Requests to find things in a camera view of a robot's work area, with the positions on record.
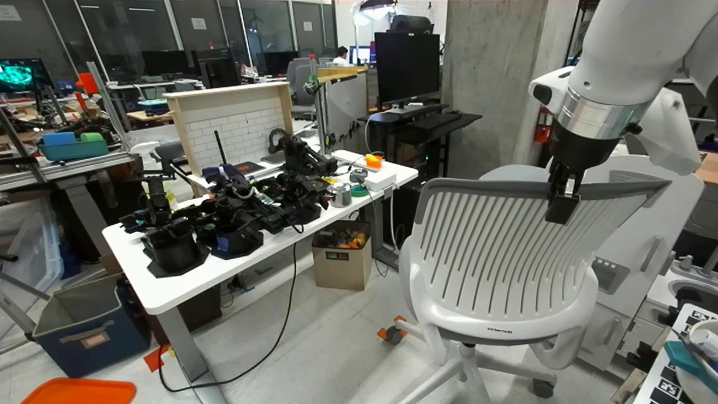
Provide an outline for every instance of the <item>concrete pillar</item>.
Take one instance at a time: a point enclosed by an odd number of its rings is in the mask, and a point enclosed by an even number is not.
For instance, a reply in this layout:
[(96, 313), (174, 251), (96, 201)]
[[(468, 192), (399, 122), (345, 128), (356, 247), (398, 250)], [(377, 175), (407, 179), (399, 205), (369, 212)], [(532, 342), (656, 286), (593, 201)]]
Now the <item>concrete pillar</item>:
[(452, 143), (453, 178), (532, 162), (540, 104), (527, 86), (562, 68), (577, 0), (450, 0), (445, 102), (483, 114)]

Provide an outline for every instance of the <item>concrete floor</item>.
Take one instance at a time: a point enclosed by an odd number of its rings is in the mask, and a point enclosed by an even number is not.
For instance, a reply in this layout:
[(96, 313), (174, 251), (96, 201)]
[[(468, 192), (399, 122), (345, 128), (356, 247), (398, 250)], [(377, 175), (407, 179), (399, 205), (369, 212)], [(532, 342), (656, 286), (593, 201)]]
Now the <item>concrete floor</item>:
[[(382, 404), (398, 401), (411, 386), (422, 382), (434, 363), (424, 345), (404, 340), (390, 349), (376, 333), (394, 316), (409, 309), (402, 298), (399, 279), (373, 271), (366, 291), (324, 290), (314, 286), (313, 271), (299, 276), (294, 309), (278, 351), (244, 379), (225, 386), (231, 401), (294, 401), (294, 404)], [(206, 353), (220, 379), (249, 369), (276, 340), (290, 286), (278, 287), (251, 307), (230, 315), (216, 325), (198, 333), (198, 344)], [(503, 359), (536, 366), (526, 349), (492, 349)], [(37, 345), (28, 344), (0, 357), (0, 401), (21, 401), (37, 386), (53, 377), (63, 377), (60, 369)], [(142, 357), (105, 369), (96, 379), (123, 379), (137, 386), (136, 401), (176, 404), (198, 401), (193, 394), (170, 396), (161, 389), (157, 372), (151, 372)], [(170, 386), (184, 386), (177, 362), (166, 359)], [(541, 401), (527, 391), (527, 382), (485, 372), (496, 401)], [(579, 363), (559, 372), (557, 396), (551, 404), (606, 404), (618, 384)], [(460, 382), (435, 391), (426, 401), (469, 401)]]

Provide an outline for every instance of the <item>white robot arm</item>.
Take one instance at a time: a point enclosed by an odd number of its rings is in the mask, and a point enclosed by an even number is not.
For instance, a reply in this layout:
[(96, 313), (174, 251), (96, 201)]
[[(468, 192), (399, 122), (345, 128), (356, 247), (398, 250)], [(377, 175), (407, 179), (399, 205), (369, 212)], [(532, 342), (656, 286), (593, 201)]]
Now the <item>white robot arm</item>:
[(661, 167), (699, 169), (683, 98), (665, 86), (685, 70), (718, 105), (717, 15), (718, 0), (601, 0), (579, 65), (532, 81), (555, 114), (546, 221), (571, 221), (583, 171), (603, 164), (625, 135), (639, 135)]

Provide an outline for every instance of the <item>office chair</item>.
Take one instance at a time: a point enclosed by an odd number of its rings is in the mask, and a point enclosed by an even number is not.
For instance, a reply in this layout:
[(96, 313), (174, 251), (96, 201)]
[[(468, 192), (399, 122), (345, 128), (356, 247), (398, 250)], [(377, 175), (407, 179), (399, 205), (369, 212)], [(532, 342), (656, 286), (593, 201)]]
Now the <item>office chair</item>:
[(597, 303), (590, 254), (647, 201), (661, 179), (583, 185), (569, 224), (546, 223), (547, 185), (434, 179), (422, 189), (416, 224), (399, 256), (418, 323), (398, 327), (426, 342), (441, 363), (404, 401), (418, 401), (460, 377), (477, 401), (489, 401), (479, 369), (534, 382), (551, 397), (557, 376), (503, 363), (477, 345), (532, 345), (547, 369), (565, 369)]
[(313, 61), (310, 59), (294, 59), (288, 65), (288, 81), (293, 88), (293, 114), (307, 118), (310, 122), (316, 119), (316, 93), (307, 88), (313, 77)]

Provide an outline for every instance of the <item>cardboard box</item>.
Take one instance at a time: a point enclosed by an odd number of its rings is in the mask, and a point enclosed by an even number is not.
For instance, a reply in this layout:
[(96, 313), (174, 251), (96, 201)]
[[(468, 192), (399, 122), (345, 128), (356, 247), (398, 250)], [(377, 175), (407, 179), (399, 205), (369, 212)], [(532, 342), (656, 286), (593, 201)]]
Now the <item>cardboard box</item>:
[[(341, 230), (361, 230), (357, 223), (339, 223)], [(319, 287), (365, 290), (373, 270), (373, 241), (361, 250), (326, 247), (314, 238), (314, 279)]]

